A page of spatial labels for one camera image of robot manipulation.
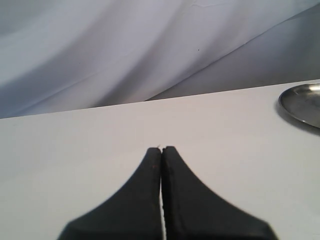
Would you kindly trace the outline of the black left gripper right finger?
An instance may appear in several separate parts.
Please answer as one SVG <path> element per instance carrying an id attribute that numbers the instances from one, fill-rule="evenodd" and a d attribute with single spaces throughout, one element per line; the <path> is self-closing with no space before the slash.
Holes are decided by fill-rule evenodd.
<path id="1" fill-rule="evenodd" d="M 168 240 L 277 239 L 268 223 L 209 189 L 173 146 L 162 150 L 161 191 Z"/>

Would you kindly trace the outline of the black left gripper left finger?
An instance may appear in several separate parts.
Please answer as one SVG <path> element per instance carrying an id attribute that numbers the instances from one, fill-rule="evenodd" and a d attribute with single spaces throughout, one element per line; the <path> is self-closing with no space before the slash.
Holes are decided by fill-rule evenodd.
<path id="1" fill-rule="evenodd" d="M 148 148 L 128 181 L 108 200 L 70 221 L 60 240 L 161 240 L 161 150 Z"/>

